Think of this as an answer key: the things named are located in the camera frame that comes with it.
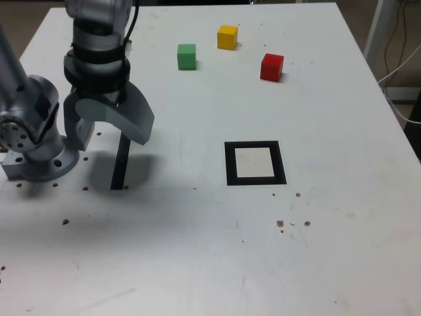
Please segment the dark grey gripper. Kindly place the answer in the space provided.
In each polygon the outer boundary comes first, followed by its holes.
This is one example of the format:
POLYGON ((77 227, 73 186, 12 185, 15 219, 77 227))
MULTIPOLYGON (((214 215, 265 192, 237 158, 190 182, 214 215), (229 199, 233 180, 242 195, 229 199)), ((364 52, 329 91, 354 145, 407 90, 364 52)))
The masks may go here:
POLYGON ((87 149, 97 121, 115 126, 140 145, 149 141, 155 116, 146 98, 131 82, 124 87, 125 100, 118 103, 119 95, 119 91, 97 93, 72 86, 63 109, 65 132, 73 147, 87 149))

